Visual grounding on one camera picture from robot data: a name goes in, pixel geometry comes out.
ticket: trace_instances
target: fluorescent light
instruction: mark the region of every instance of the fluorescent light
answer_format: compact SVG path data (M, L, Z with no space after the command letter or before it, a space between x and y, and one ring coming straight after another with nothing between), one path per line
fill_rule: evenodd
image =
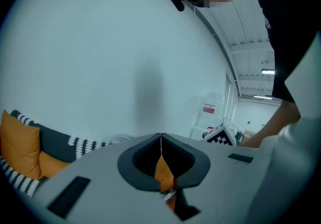
M275 70L274 69L262 69L262 74L275 74Z
M258 95L255 95L254 97L256 97L256 98L262 98L262 99L269 99L269 100L272 100L272 98L271 98L271 97L258 96Z

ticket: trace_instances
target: black shirt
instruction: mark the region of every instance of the black shirt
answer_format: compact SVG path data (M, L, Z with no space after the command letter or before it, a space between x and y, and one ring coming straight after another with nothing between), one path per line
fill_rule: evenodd
M320 25L319 0L258 0L275 58L272 96L292 101L284 81L309 48Z

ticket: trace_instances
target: white ceiling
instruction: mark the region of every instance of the white ceiling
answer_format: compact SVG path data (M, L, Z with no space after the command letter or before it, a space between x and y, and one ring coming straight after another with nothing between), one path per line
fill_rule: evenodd
M261 70L274 69L274 51L258 0L233 0L218 8L199 10L223 44L235 73L239 97L265 101L253 96L272 94L274 77L261 74ZM280 103L278 99L266 101Z

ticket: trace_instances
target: person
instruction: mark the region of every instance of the person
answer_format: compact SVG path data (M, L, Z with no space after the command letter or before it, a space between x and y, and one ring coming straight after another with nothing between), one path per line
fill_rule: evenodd
M216 7L231 0L187 0L197 7ZM266 137L300 119L298 108L284 81L300 62L319 29L317 0L258 0L265 16L269 41L275 56L272 96L282 99L268 123L239 146L258 148Z

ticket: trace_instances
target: forearm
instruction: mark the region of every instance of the forearm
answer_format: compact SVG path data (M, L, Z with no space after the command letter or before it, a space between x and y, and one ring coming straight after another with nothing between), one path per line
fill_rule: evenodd
M259 148L264 138L277 135L283 127L296 123L300 119L300 113L293 102L282 101L268 123L248 141L239 146Z

